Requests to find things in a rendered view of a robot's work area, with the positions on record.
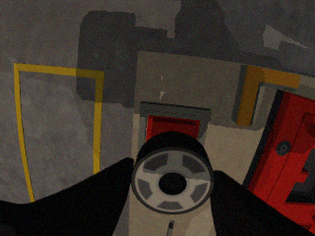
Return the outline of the yellow tape outline on table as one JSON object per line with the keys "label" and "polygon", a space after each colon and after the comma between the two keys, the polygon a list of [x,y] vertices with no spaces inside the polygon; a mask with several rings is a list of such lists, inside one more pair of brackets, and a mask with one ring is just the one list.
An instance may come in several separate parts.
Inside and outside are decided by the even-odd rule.
{"label": "yellow tape outline on table", "polygon": [[101,168],[99,160],[99,143],[101,143],[101,118],[102,118],[102,94],[103,94],[103,71],[83,70],[83,68],[67,68],[54,66],[39,66],[39,64],[13,64],[15,67],[15,102],[17,111],[17,130],[19,130],[21,156],[23,157],[23,166],[25,178],[28,182],[29,198],[34,202],[34,193],[32,192],[31,174],[28,169],[27,151],[25,150],[24,130],[23,130],[23,109],[21,109],[21,90],[20,90],[20,71],[43,72],[43,74],[70,75],[78,78],[95,78],[94,92],[94,174]]}

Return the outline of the black wheel with grey hub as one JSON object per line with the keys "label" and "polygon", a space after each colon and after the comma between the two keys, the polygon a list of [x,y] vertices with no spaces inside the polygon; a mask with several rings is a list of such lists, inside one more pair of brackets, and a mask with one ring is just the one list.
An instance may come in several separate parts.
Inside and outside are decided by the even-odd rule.
{"label": "black wheel with grey hub", "polygon": [[[139,202],[153,212],[180,215],[204,205],[212,195],[216,177],[204,147],[188,134],[168,131],[142,145],[131,170],[131,188]],[[166,189],[166,173],[184,177],[180,189]]]}

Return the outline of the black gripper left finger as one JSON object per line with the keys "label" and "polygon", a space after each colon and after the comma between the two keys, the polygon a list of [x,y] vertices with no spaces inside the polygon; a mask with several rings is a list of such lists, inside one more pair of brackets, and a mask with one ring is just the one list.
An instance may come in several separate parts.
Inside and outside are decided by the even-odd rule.
{"label": "black gripper left finger", "polygon": [[111,236],[125,208],[134,158],[30,204],[0,200],[0,236]]}

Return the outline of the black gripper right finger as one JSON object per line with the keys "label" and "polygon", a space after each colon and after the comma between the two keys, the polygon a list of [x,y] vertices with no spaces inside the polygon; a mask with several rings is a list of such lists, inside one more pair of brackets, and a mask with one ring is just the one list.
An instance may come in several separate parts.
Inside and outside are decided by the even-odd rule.
{"label": "black gripper right finger", "polygon": [[217,236],[315,236],[265,204],[223,170],[216,177],[210,204]]}

